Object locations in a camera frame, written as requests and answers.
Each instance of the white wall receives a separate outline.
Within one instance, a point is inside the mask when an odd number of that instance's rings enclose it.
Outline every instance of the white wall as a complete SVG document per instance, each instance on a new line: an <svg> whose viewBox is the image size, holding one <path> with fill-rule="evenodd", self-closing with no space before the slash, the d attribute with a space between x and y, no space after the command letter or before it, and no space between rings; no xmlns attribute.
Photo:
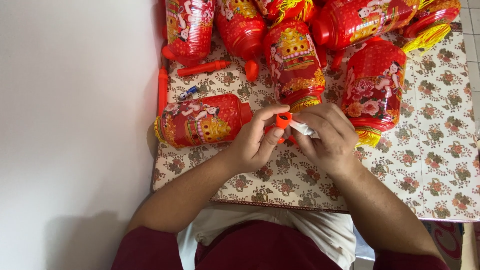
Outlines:
<svg viewBox="0 0 480 270"><path fill-rule="evenodd" d="M109 269L150 188L154 1L0 0L0 269Z"/></svg>

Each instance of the floral tablecloth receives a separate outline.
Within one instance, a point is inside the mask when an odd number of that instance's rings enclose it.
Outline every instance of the floral tablecloth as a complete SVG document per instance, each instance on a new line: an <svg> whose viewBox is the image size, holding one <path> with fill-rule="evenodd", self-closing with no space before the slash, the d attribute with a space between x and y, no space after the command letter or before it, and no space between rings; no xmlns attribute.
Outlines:
<svg viewBox="0 0 480 270"><path fill-rule="evenodd" d="M423 56L417 50L408 53L399 124L384 132L376 147L357 147L354 154L419 218L475 221L480 220L480 172L472 97L459 19L452 28ZM382 37L399 46L406 42L397 33ZM244 61L226 53L216 31L211 44L207 61L223 59L244 65ZM347 50L339 72L324 69L324 102L340 105L347 60L359 49L356 46ZM172 62L168 71L169 102L179 101L178 94L196 85L198 93L194 98L233 93L243 102L248 101L253 110L275 104L265 58L261 63L258 80L252 83L234 64L213 73L179 77L176 70L182 66ZM154 190L228 145L175 149L160 143ZM276 147L260 170L228 180L212 201L348 212L332 181L288 140Z"/></svg>

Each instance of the yellow tassel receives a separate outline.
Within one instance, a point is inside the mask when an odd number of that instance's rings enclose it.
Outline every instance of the yellow tassel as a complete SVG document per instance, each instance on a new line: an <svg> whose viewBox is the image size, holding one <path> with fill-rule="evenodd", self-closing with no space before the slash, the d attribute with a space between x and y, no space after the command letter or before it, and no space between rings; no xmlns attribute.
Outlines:
<svg viewBox="0 0 480 270"><path fill-rule="evenodd" d="M295 7L298 3L302 2L303 0L283 0L279 5L277 5L276 8L278 8L279 16L273 23L272 27L279 24L280 22L283 21L285 18L285 11ZM295 17L295 20L304 22L305 21L305 16L310 12L310 10L313 8L313 0L305 0L305 5L302 9L302 11L297 14Z"/></svg>
<svg viewBox="0 0 480 270"><path fill-rule="evenodd" d="M161 116L157 116L155 119L155 122L153 122L153 130L155 130L155 136L158 138L158 140L162 143L167 143L167 141L162 137L162 133L160 132L160 127L158 126L158 123L160 122Z"/></svg>
<svg viewBox="0 0 480 270"><path fill-rule="evenodd" d="M302 99L299 99L299 100L295 101L292 105L290 105L290 112L291 113L296 113L296 112L299 112L299 111L303 110L306 107L310 107L310 106L317 105L317 104L320 104L320 103L322 103L322 101L319 100L317 97L307 96L307 97L304 97Z"/></svg>
<svg viewBox="0 0 480 270"><path fill-rule="evenodd" d="M382 136L382 132L380 130L369 126L356 126L355 132L359 135L359 142L357 143L357 146L368 145L375 147Z"/></svg>
<svg viewBox="0 0 480 270"><path fill-rule="evenodd" d="M419 9L418 9L418 10L421 10L421 9L424 8L426 5L431 4L433 1L435 1L435 0L420 0Z"/></svg>
<svg viewBox="0 0 480 270"><path fill-rule="evenodd" d="M425 29L419 33L419 35L412 41L409 41L402 48L404 52L408 52L414 49L424 48L420 55L423 55L426 51L430 50L435 44L442 41L442 39L450 32L451 28L449 24L439 24Z"/></svg>

